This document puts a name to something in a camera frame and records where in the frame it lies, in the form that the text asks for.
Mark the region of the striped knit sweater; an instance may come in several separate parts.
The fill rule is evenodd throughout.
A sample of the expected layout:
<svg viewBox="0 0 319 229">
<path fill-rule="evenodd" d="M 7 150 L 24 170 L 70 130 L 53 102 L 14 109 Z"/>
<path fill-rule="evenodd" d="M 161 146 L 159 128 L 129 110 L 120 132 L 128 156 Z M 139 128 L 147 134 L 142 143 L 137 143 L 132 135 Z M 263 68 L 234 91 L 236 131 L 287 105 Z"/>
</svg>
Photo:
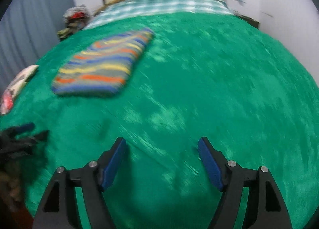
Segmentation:
<svg viewBox="0 0 319 229">
<path fill-rule="evenodd" d="M 53 93 L 118 93 L 153 38 L 153 30 L 144 28 L 95 41 L 59 68 L 51 85 Z"/>
</svg>

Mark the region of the dark bedside table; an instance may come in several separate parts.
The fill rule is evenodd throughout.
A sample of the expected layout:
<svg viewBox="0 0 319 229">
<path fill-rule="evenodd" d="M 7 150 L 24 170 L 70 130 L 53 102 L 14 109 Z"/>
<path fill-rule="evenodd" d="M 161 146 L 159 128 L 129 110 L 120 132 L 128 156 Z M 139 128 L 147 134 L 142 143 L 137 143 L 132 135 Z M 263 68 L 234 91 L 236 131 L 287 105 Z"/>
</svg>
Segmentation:
<svg viewBox="0 0 319 229">
<path fill-rule="evenodd" d="M 235 11 L 234 14 L 241 18 L 242 20 L 244 20 L 245 22 L 247 22 L 249 25 L 253 26 L 256 29 L 259 29 L 260 27 L 260 22 L 254 20 L 253 18 L 250 18 L 248 16 L 242 15 L 239 12 Z"/>
</svg>

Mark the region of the blue grey curtain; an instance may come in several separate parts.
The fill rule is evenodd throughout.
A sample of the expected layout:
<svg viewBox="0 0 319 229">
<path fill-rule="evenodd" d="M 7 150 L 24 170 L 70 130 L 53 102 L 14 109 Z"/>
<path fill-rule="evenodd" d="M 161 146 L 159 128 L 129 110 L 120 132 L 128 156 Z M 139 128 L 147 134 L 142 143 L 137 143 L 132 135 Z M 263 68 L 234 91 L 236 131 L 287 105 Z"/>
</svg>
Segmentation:
<svg viewBox="0 0 319 229">
<path fill-rule="evenodd" d="M 12 0 L 1 18 L 1 90 L 59 43 L 74 0 Z"/>
</svg>

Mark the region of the green white checkered blanket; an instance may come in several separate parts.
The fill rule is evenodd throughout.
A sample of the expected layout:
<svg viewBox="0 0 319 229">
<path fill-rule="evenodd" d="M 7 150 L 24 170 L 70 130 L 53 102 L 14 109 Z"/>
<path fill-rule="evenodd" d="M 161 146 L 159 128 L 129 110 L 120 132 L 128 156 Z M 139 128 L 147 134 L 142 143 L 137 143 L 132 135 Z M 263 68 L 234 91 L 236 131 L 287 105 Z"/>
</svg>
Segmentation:
<svg viewBox="0 0 319 229">
<path fill-rule="evenodd" d="M 221 0 L 125 0 L 108 6 L 85 27 L 85 30 L 122 19 L 178 12 L 234 14 Z"/>
</svg>

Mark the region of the green floral bedspread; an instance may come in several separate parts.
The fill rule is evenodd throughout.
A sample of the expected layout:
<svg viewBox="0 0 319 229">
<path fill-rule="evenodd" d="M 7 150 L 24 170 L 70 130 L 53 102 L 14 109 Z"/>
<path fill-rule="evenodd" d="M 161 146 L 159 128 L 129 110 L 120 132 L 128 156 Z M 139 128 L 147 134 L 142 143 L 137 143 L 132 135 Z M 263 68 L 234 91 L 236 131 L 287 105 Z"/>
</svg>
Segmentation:
<svg viewBox="0 0 319 229">
<path fill-rule="evenodd" d="M 93 42 L 151 28 L 155 37 L 117 95 L 60 97 L 58 69 Z M 277 40 L 235 16 L 174 13 L 81 31 L 38 61 L 1 128 L 34 122 L 49 140 L 21 161 L 36 213 L 59 166 L 76 169 L 123 137 L 128 151 L 104 197 L 118 228 L 206 228 L 218 205 L 200 137 L 242 167 L 267 166 L 293 228 L 318 207 L 318 87 Z"/>
</svg>

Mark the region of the pile of clothes bag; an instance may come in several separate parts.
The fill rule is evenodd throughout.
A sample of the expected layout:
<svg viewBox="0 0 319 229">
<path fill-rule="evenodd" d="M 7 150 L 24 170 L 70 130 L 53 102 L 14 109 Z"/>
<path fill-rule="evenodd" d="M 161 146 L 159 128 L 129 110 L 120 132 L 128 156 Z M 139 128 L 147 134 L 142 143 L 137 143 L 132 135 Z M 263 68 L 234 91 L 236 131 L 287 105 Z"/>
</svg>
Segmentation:
<svg viewBox="0 0 319 229">
<path fill-rule="evenodd" d="M 63 15 L 65 28 L 57 32 L 59 41 L 63 41 L 86 27 L 91 20 L 91 14 L 88 8 L 81 4 L 73 8 L 69 8 Z"/>
</svg>

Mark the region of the red smartphone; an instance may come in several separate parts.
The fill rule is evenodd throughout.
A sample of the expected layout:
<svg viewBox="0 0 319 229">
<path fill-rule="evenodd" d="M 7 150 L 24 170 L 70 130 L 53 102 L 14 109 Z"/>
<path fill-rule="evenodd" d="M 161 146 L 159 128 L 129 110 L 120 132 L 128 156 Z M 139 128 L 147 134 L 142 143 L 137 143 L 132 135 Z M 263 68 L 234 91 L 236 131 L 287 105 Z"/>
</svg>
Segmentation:
<svg viewBox="0 0 319 229">
<path fill-rule="evenodd" d="M 13 108 L 14 101 L 12 97 L 12 92 L 10 90 L 6 90 L 1 96 L 1 115 L 8 114 Z"/>
</svg>

